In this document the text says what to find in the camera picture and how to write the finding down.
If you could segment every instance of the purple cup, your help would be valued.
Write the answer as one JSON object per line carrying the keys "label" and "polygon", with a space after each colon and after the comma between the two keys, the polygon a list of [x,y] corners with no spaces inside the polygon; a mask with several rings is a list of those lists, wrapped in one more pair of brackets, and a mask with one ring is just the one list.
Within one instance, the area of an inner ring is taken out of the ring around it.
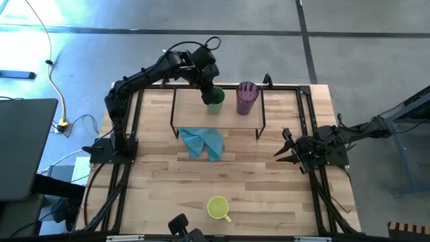
{"label": "purple cup", "polygon": [[249,81],[240,83],[236,88],[237,113],[240,115],[248,115],[258,95],[259,88],[256,84]]}

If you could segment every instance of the yellow cable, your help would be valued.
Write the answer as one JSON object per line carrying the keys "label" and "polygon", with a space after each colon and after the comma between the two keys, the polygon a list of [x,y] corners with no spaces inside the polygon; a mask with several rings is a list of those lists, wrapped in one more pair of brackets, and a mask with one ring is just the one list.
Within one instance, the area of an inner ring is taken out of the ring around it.
{"label": "yellow cable", "polygon": [[[46,27],[43,24],[42,20],[40,19],[39,15],[36,13],[36,11],[34,11],[34,8],[28,2],[28,0],[26,0],[26,3],[32,9],[34,15],[36,15],[36,17],[38,18],[39,22],[42,24],[43,28],[45,29],[46,35],[48,36],[48,40],[49,40],[49,60],[52,61],[51,60],[51,58],[52,58],[52,43],[51,43],[51,38],[49,37],[48,30],[46,29]],[[61,94],[60,90],[58,89],[58,87],[54,84],[54,82],[51,79],[50,64],[47,64],[47,65],[48,65],[48,80],[49,80],[49,83],[55,89],[55,91],[58,93],[58,95],[60,96],[60,100],[61,100],[62,114],[61,114],[61,119],[58,121],[58,125],[60,125],[62,127],[67,127],[69,125],[69,123],[67,122],[67,119],[66,119],[65,99],[62,96],[62,94]]]}

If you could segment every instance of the green cup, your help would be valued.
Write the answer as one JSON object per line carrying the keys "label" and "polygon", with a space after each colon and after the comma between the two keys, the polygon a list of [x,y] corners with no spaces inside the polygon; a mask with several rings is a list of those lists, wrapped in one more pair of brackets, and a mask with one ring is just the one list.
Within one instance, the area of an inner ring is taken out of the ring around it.
{"label": "green cup", "polygon": [[212,89],[212,93],[216,96],[216,99],[208,105],[208,113],[209,114],[219,114],[222,108],[222,103],[224,102],[224,98],[226,94],[221,89],[221,87],[214,87]]}

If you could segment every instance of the mug handle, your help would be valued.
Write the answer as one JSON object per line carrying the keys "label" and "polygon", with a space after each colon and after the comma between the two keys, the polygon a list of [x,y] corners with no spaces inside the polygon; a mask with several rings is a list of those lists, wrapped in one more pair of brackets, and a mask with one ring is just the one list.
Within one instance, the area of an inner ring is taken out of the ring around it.
{"label": "mug handle", "polygon": [[224,218],[227,220],[227,222],[231,223],[231,218],[228,215],[226,215]]}

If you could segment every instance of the yellow cup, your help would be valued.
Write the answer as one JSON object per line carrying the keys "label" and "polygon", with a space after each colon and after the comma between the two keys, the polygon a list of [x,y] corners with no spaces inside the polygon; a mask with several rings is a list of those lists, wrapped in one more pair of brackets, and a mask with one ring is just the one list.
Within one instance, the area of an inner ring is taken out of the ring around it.
{"label": "yellow cup", "polygon": [[221,219],[225,218],[227,222],[231,222],[228,213],[228,202],[227,199],[222,196],[215,196],[208,202],[208,213],[212,218]]}

